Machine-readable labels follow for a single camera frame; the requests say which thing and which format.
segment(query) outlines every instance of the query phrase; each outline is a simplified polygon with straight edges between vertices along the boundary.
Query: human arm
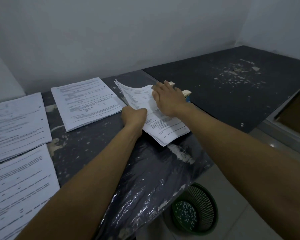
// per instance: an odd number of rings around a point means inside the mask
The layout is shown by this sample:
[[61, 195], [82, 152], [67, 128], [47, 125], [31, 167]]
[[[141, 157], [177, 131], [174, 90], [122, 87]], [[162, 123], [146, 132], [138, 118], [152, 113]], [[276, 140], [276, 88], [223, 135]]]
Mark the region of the human arm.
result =
[[124, 107], [124, 128], [47, 202], [16, 239], [91, 239], [142, 134], [146, 116], [146, 109]]
[[185, 102], [168, 82], [153, 87], [165, 115], [179, 118], [230, 183], [284, 239], [300, 239], [300, 163]]

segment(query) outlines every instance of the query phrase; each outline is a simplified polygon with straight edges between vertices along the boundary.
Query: human hand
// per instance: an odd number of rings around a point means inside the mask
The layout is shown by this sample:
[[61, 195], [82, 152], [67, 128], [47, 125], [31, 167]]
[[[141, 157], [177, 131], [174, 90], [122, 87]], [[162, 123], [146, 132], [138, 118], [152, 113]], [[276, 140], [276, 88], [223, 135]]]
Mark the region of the human hand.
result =
[[169, 117], [177, 117], [178, 111], [187, 105], [186, 99], [179, 88], [173, 88], [167, 81], [157, 82], [152, 87], [152, 96], [160, 111]]
[[140, 137], [147, 118], [147, 112], [148, 111], [145, 108], [136, 110], [130, 106], [125, 106], [122, 109], [121, 119], [125, 127], [132, 128]]

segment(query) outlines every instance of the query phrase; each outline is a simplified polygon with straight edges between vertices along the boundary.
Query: wrinkled plastic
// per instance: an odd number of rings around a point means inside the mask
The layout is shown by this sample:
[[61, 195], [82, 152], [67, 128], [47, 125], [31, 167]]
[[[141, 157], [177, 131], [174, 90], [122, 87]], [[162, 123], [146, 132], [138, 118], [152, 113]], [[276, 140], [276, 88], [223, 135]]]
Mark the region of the wrinkled plastic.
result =
[[159, 216], [213, 165], [192, 133], [166, 147], [141, 137], [101, 222], [97, 239], [126, 239]]

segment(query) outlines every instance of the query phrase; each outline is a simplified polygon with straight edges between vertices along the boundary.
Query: black table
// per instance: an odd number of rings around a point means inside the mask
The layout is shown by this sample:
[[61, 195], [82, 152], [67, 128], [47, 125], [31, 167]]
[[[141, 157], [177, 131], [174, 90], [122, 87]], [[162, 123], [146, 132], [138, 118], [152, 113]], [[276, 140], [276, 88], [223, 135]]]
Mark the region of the black table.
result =
[[[143, 71], [103, 79], [124, 100], [115, 79], [131, 87], [155, 84]], [[66, 132], [51, 92], [42, 94], [52, 143], [48, 144], [62, 187], [98, 155], [123, 128], [121, 113]], [[101, 224], [100, 239], [122, 239], [155, 219], [183, 190], [213, 165], [189, 133], [162, 147], [147, 133], [137, 141]]]
[[249, 133], [300, 89], [300, 60], [240, 46], [144, 69], [192, 92], [196, 106]]

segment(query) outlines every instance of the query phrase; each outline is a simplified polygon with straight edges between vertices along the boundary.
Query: person's right arm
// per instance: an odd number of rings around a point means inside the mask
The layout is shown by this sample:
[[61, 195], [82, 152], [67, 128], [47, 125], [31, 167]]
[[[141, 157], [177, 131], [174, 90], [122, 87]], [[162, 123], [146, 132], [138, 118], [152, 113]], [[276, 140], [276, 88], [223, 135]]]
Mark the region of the person's right arm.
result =
[[167, 81], [153, 86], [161, 112], [179, 118], [230, 183], [284, 239], [300, 239], [300, 163], [187, 103]]

